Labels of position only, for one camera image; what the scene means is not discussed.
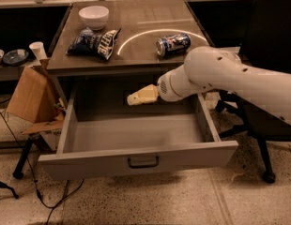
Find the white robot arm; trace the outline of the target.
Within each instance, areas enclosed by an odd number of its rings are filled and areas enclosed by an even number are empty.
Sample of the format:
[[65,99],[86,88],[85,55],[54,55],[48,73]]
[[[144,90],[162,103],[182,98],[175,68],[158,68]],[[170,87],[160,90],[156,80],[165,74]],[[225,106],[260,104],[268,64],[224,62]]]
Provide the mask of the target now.
[[247,66],[236,54],[208,46],[188,52],[182,66],[129,95],[127,102],[175,102],[213,89],[232,92],[291,126],[291,74]]

